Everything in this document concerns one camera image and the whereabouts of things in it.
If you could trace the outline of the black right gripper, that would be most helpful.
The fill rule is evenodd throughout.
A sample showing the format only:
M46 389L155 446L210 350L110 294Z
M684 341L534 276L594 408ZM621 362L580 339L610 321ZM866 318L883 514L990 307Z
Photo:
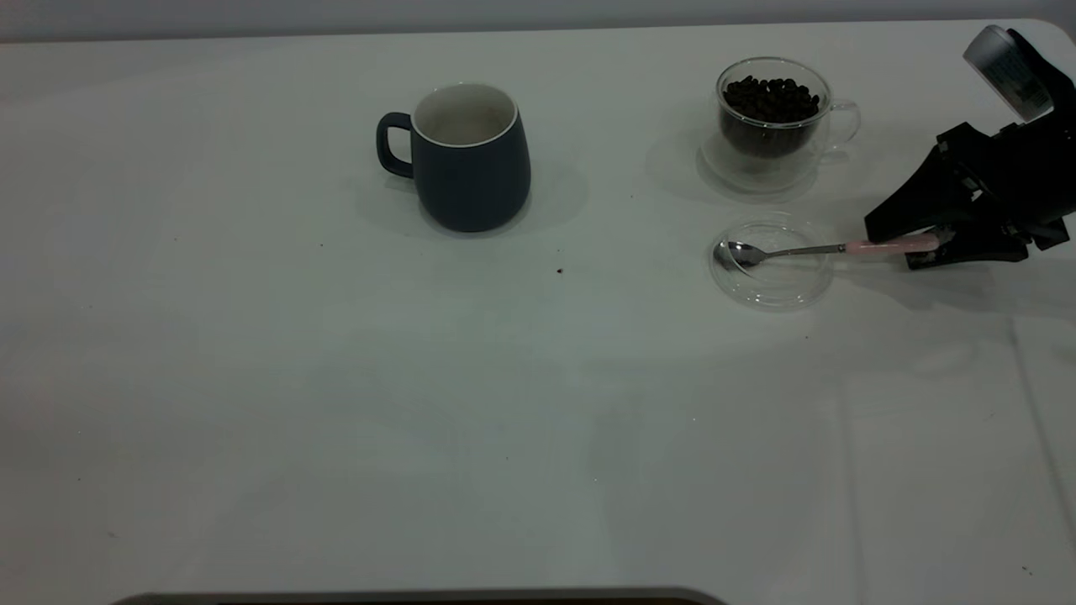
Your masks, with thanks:
M936 250L907 254L911 271L961 263L1027 261L1027 240L1046 251L1066 244L1073 213L1073 114L1053 110L986 135L968 123L938 135L898 191L864 219L866 238L884 242L942 225L1007 234L954 234Z

